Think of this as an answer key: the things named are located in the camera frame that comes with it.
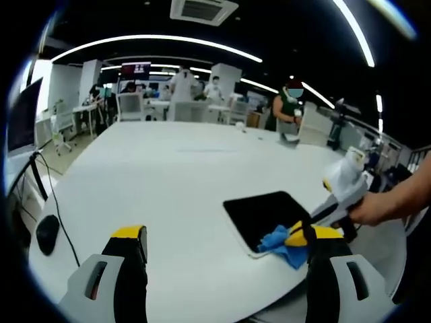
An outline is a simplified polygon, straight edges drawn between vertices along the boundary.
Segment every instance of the air conditioning vent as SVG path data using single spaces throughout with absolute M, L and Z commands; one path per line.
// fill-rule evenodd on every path
M 222 8 L 217 5 L 188 0 L 184 4 L 183 16 L 213 20 L 220 10 L 222 10 Z
M 219 26 L 236 8 L 237 3 L 227 0 L 172 0 L 170 17 Z

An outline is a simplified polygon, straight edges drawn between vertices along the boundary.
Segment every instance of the display screen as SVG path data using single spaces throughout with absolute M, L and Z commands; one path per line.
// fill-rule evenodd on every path
M 124 63 L 121 65 L 121 79 L 148 80 L 150 78 L 150 62 Z
M 278 225 L 292 227 L 310 219 L 308 212 L 286 192 L 251 196 L 223 203 L 247 246 L 258 252 L 261 239 Z
M 9 111 L 7 148 L 9 151 L 34 144 L 34 123 L 42 79 L 20 93 Z

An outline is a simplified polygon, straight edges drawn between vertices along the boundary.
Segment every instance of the curved led light strip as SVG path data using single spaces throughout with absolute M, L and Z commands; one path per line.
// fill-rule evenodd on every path
M 190 70 L 195 72 L 208 73 L 208 74 L 213 73 L 211 72 L 211 69 L 198 69 L 197 67 L 191 67 Z
M 362 32 L 361 27 L 359 27 L 359 24 L 356 21 L 355 17 L 353 16 L 352 12 L 348 8 L 348 6 L 344 3 L 343 0 L 333 0 L 333 1 L 334 1 L 334 4 L 340 9 L 341 13 L 344 15 L 350 27 L 352 28 L 353 32 L 355 33 L 355 36 L 358 39 L 359 45 L 361 46 L 362 52 L 364 53 L 368 66 L 374 67 L 375 64 L 374 64 L 374 59 L 372 58 L 370 47 L 366 42 L 364 33 Z
M 92 46 L 96 46 L 96 45 L 100 45 L 100 44 L 106 44 L 107 42 L 118 42 L 119 40 L 137 40 L 137 39 L 159 39 L 159 40 L 176 40 L 179 42 L 192 42 L 194 44 L 200 44 L 200 45 L 215 47 L 218 49 L 226 50 L 228 52 L 233 52 L 234 54 L 246 57 L 248 59 L 251 59 L 252 61 L 262 63 L 262 59 L 260 59 L 259 57 L 250 55 L 246 52 L 243 52 L 241 50 L 238 50 L 238 49 L 235 49 L 235 48 L 232 48 L 229 46 L 217 44 L 216 42 L 209 42 L 207 40 L 202 40 L 202 39 L 182 37 L 182 36 L 169 36 L 169 35 L 128 35 L 128 36 L 119 36 L 119 37 L 101 39 L 101 40 L 97 40 L 95 42 L 89 42 L 88 44 L 84 44 L 84 45 L 72 48 L 71 50 L 67 50 L 64 53 L 57 55 L 56 57 L 51 59 L 51 62 L 55 62 L 64 56 L 67 56 L 73 52 L 77 52 L 81 49 L 85 49 L 88 47 L 92 47 Z
M 254 81 L 250 81 L 249 79 L 241 79 L 241 82 L 247 83 L 247 84 L 251 84 L 257 87 L 260 87 L 261 89 L 266 89 L 267 91 L 273 92 L 273 93 L 277 93 L 278 91 L 276 89 L 272 89 L 269 86 L 254 82 Z
M 310 87 L 307 83 L 302 82 L 302 86 L 304 86 L 304 89 L 307 89 L 308 91 L 313 93 L 316 97 L 318 97 L 319 99 L 324 101 L 324 103 L 326 103 L 328 105 L 328 107 L 330 107 L 331 109 L 335 109 L 335 106 L 332 103 L 330 103 L 330 101 L 328 99 L 326 99 L 323 95 L 318 93 L 318 91 L 316 91 L 315 89 Z
M 134 55 L 134 56 L 120 56 L 120 57 L 113 57 L 111 59 L 104 59 L 105 62 L 111 62 L 111 61 L 119 61 L 119 60 L 125 60 L 125 59 L 176 59 L 176 60 L 182 60 L 182 61 L 192 61 L 192 62 L 198 62 L 208 65 L 214 65 L 213 62 L 209 61 L 203 61 L 202 59 L 191 59 L 190 57 L 181 57 L 181 56 L 166 56 L 166 55 Z
M 418 37 L 418 33 L 407 17 L 389 0 L 368 0 L 368 2 L 379 10 L 405 37 L 410 40 Z

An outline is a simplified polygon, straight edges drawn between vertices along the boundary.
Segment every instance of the desk leg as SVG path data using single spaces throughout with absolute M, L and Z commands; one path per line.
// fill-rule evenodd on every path
M 93 111 L 88 111 L 88 122 L 90 124 L 90 136 L 93 139 L 93 120 L 92 120 L 92 112 Z

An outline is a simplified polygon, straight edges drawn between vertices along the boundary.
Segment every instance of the black tablet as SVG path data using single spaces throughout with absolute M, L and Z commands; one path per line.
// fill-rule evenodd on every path
M 286 192 L 274 192 L 223 203 L 247 246 L 254 251 L 278 225 L 292 227 L 310 219 L 308 212 Z

